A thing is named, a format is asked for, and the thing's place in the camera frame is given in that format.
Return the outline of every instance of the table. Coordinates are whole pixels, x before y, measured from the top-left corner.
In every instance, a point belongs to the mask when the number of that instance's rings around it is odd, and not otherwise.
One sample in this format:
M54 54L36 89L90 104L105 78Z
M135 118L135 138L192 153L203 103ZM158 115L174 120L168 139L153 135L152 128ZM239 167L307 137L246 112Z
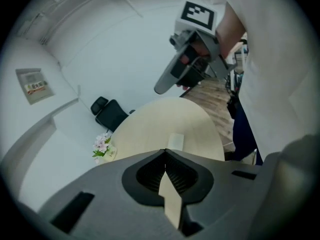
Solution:
M111 138L117 148L114 160L165 149L171 133L184 135L184 152L225 160L219 133L209 115L194 102L180 97L152 101L125 119Z

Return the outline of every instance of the black and white pattern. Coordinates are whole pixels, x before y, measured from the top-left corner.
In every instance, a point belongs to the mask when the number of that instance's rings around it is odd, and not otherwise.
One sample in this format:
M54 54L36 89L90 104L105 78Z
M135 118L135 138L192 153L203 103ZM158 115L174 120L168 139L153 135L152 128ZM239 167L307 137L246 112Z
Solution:
M181 19L212 30L215 13L193 2L186 2Z

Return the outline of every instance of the human hand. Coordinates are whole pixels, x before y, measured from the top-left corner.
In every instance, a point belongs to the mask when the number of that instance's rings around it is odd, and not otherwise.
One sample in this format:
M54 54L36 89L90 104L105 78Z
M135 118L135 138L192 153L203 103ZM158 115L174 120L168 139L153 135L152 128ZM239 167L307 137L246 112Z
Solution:
M204 42L200 41L200 40L196 40L195 42L193 42L191 44L191 46L195 49L195 51L198 53L199 56L201 57L205 57L205 56L209 56L210 53L206 47L206 45L204 44ZM189 58L186 55L182 55L180 58L180 61L183 64L188 64L189 63ZM182 89L184 91L186 91L189 87L187 86L183 86Z

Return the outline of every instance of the person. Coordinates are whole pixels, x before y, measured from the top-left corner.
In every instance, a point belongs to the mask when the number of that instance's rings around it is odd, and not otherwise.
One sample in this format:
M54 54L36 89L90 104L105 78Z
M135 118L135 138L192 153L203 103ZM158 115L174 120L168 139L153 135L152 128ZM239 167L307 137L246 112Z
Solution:
M267 155L319 130L318 39L293 0L211 1L226 2L215 32L221 55L226 58L245 32L250 47L230 159L239 161L258 148L261 165ZM208 55L203 43L192 46ZM189 62L185 55L180 59Z

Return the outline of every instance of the chair backrest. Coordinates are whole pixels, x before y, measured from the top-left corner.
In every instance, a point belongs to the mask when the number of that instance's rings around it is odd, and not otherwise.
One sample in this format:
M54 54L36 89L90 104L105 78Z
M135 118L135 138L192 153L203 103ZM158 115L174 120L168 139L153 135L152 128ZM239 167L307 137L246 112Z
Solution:
M107 100L104 97L99 97L91 106L91 112L92 114L94 114L95 116L105 107L105 105L107 105L107 103L109 102L109 100Z
M102 108L95 120L114 132L127 117L127 113L123 111L119 103L115 99L112 99Z

